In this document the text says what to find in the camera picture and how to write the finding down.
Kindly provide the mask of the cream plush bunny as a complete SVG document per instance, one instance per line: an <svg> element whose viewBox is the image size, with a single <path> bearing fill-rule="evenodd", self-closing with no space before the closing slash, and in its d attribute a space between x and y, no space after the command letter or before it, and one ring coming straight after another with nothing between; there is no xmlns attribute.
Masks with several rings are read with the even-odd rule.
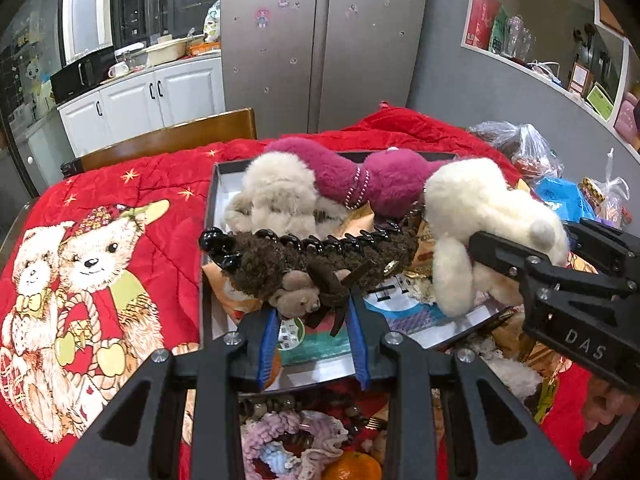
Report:
<svg viewBox="0 0 640 480"><path fill-rule="evenodd" d="M529 192L510 188L489 158L450 162L424 184L425 220L434 238L432 283L436 304L448 318L465 315L479 292L505 306L523 298L507 278L469 255L473 234L484 231L567 264L570 244L560 217Z"/></svg>

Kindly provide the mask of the brown fuzzy hair claw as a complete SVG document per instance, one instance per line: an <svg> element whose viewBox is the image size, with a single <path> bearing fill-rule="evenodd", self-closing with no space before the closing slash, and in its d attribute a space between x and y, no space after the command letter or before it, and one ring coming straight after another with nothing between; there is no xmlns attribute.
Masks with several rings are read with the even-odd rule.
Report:
<svg viewBox="0 0 640 480"><path fill-rule="evenodd" d="M412 265L420 224L415 211L370 231L324 240L270 229L228 234L211 228L201 232L198 244L234 292L270 304L282 318L304 318L312 328L333 313L336 335L352 287L372 292Z"/></svg>

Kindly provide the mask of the clear bag with snacks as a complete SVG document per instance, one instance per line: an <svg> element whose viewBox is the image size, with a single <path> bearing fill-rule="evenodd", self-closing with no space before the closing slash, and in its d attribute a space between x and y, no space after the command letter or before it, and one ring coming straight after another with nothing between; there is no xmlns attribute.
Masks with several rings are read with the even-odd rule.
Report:
<svg viewBox="0 0 640 480"><path fill-rule="evenodd" d="M623 229L629 220L625 204L630 199L630 193L626 180L613 176L613 159L614 148L611 148L606 155L603 182L584 177L578 188L600 221L615 229Z"/></svg>

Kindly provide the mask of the blue plastic bag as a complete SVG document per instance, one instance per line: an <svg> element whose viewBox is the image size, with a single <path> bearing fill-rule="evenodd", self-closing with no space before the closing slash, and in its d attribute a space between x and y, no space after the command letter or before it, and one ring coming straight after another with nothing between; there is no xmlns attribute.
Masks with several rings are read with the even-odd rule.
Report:
<svg viewBox="0 0 640 480"><path fill-rule="evenodd" d="M597 219L592 206L572 181L544 177L537 183L535 192L563 221Z"/></svg>

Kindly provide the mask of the crocheted pastel scrunchie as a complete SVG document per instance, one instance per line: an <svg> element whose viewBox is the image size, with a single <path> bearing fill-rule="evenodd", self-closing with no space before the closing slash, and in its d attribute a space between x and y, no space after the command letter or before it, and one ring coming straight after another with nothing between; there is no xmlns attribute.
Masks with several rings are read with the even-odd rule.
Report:
<svg viewBox="0 0 640 480"><path fill-rule="evenodd" d="M320 479L343 455L348 430L316 411L271 412L241 427L244 478L262 479L266 466L276 479Z"/></svg>

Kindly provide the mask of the clear bag with food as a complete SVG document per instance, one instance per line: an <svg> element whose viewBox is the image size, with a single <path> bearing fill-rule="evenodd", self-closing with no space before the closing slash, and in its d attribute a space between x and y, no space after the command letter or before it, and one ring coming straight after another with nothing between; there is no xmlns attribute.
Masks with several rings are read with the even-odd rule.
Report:
<svg viewBox="0 0 640 480"><path fill-rule="evenodd" d="M562 177L562 162L532 124L481 122L468 131L506 156L529 185Z"/></svg>

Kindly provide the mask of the orange tangerine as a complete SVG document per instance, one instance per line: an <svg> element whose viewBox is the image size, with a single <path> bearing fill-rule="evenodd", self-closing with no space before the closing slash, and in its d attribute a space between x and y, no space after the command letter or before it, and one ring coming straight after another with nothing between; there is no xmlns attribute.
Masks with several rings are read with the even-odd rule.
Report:
<svg viewBox="0 0 640 480"><path fill-rule="evenodd" d="M322 480L381 480L382 467L372 456L359 452L344 453L322 472Z"/></svg>

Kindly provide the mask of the printed booklet in tray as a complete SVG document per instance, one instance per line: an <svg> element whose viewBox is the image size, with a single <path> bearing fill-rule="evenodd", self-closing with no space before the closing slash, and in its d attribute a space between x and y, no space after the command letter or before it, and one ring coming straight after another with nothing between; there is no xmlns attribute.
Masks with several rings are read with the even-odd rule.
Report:
<svg viewBox="0 0 640 480"><path fill-rule="evenodd" d="M384 315L391 330L413 334L446 320L435 301L430 278L416 273L401 273L383 282L363 297L366 308ZM317 328L307 327L300 318L280 325L280 359L283 366L314 362L349 353L349 340L343 326L335 337L330 335L332 318Z"/></svg>

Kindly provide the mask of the pink pouch on shelf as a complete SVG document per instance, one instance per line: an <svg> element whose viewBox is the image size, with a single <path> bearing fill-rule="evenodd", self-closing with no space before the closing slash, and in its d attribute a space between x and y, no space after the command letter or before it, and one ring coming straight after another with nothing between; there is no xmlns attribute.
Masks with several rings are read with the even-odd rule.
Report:
<svg viewBox="0 0 640 480"><path fill-rule="evenodd" d="M639 127L634 111L638 103L638 99L632 93L626 92L614 124L615 131L636 151L639 149Z"/></svg>

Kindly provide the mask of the magenta plush bunny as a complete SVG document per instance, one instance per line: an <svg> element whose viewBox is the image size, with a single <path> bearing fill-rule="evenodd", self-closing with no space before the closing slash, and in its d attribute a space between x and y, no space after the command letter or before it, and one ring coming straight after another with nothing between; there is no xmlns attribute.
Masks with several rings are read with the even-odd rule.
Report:
<svg viewBox="0 0 640 480"><path fill-rule="evenodd" d="M277 140L270 152L295 155L313 173L319 194L346 208L369 205L382 217L400 218L421 199L424 184L450 160L427 159L406 148L377 151L357 164L320 143L303 138Z"/></svg>

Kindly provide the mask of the green card on shelf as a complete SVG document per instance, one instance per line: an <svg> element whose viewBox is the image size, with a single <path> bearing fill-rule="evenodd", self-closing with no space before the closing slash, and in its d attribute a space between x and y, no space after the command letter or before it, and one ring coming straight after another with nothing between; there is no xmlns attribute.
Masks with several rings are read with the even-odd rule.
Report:
<svg viewBox="0 0 640 480"><path fill-rule="evenodd" d="M604 88L595 82L586 96L587 103L593 110L604 120L609 120L613 114L614 103L604 90Z"/></svg>

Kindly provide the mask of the red teddy bear blanket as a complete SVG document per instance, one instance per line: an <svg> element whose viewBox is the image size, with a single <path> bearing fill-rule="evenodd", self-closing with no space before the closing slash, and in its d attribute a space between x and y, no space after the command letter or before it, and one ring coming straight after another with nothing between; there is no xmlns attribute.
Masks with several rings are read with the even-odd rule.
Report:
<svg viewBox="0 0 640 480"><path fill-rule="evenodd" d="M396 148L431 160L489 158L510 188L518 178L472 134L401 107L383 107L342 131L285 138L316 141L357 164ZM32 208L1 278L1 433L37 478L56 478L154 351L181 356L207 344L204 278L235 322L230 332L245 315L270 307L234 292L198 239L210 229L216 163L255 159L273 142L234 140L84 172ZM194 403L189 391L176 479L193 479Z"/></svg>

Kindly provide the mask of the shallow black-rimmed tray box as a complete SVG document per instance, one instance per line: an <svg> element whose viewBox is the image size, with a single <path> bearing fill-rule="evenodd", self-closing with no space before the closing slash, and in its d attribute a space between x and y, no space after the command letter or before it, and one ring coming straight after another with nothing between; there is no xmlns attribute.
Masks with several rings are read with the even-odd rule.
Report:
<svg viewBox="0 0 640 480"><path fill-rule="evenodd" d="M223 230L224 210L235 195L241 191L248 159L221 162L213 171L212 183L206 206L205 225L218 226ZM446 349L458 340L477 330L498 322L509 312L494 298L480 295L474 309L461 318L446 318L434 304L420 304L409 296L409 280L398 275L383 283L376 292L364 297L366 307L385 316L393 330L411 337L425 349ZM213 293L207 278L201 287L201 341L209 342L230 332L235 322L226 313ZM329 356L317 361L305 361L282 367L270 391L290 390L342 379L354 374L354 363L349 352Z"/></svg>

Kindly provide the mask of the beige plush bunny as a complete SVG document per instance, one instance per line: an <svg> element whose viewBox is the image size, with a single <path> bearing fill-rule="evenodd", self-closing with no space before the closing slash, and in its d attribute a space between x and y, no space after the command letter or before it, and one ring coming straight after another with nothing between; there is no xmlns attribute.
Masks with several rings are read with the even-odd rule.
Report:
<svg viewBox="0 0 640 480"><path fill-rule="evenodd" d="M255 158L241 191L224 210L224 222L233 232L270 229L320 240L336 233L348 217L346 207L320 195L314 172L296 155L283 152Z"/></svg>

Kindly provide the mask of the red gift box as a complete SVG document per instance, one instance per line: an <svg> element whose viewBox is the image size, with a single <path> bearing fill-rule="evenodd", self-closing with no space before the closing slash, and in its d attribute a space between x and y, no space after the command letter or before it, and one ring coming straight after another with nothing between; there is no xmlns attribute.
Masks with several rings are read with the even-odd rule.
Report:
<svg viewBox="0 0 640 480"><path fill-rule="evenodd" d="M494 21L501 3L499 0L472 0L465 43L487 50Z"/></svg>

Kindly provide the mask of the stainless double-door refrigerator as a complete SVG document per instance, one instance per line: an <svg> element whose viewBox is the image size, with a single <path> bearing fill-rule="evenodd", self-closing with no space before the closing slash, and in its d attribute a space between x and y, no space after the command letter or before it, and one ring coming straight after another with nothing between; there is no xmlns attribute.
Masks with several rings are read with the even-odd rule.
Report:
<svg viewBox="0 0 640 480"><path fill-rule="evenodd" d="M354 124L409 99L426 0L221 0L224 99L261 138Z"/></svg>

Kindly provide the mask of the white kitchen cabinet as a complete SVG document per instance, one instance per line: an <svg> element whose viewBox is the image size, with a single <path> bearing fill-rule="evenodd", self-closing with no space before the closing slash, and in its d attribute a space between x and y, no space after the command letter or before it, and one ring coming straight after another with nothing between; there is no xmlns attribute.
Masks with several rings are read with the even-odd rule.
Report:
<svg viewBox="0 0 640 480"><path fill-rule="evenodd" d="M58 112L74 154L84 156L225 109L222 59L214 51L104 82Z"/></svg>

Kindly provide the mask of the white mug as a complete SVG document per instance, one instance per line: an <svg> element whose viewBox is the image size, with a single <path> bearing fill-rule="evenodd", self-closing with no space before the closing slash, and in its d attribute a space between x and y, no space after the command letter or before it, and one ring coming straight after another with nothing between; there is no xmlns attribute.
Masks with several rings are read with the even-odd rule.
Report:
<svg viewBox="0 0 640 480"><path fill-rule="evenodd" d="M126 76L130 73L130 68L126 62L118 62L112 65L107 71L107 77L115 79Z"/></svg>

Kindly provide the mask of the black microwave oven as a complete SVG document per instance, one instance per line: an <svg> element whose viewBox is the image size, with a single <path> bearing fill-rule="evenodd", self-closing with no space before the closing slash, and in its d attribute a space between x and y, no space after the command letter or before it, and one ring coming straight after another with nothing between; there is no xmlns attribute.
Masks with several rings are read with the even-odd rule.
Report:
<svg viewBox="0 0 640 480"><path fill-rule="evenodd" d="M113 46L93 50L65 65L51 76L56 105L78 98L108 78L108 70L116 63Z"/></svg>

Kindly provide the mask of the cream basin on counter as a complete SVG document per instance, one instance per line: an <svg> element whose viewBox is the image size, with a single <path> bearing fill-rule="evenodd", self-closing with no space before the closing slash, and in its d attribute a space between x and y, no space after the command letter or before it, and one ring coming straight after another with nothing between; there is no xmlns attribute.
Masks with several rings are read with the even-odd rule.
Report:
<svg viewBox="0 0 640 480"><path fill-rule="evenodd" d="M154 44L154 46L147 47L145 49L146 66L162 65L183 58L186 56L186 51L190 43L190 38L178 38L159 42L158 44Z"/></svg>

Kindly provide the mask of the glass sliding door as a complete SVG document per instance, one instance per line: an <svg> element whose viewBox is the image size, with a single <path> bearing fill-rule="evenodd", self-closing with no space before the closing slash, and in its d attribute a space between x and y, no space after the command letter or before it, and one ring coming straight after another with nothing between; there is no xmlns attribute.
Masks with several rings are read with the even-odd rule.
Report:
<svg viewBox="0 0 640 480"><path fill-rule="evenodd" d="M51 76L63 68L63 0L25 0L1 35L1 109L38 192L72 157Z"/></svg>

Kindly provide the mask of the white wall shelf unit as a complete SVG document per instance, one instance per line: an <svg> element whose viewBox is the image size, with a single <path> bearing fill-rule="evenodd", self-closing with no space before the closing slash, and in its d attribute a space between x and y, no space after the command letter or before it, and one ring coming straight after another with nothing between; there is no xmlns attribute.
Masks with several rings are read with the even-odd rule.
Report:
<svg viewBox="0 0 640 480"><path fill-rule="evenodd" d="M466 9L462 47L489 56L559 92L638 153L614 129L626 92L639 99L639 55L603 0L499 0L487 50L465 43L472 0ZM609 120L586 96L598 82L614 103Z"/></svg>

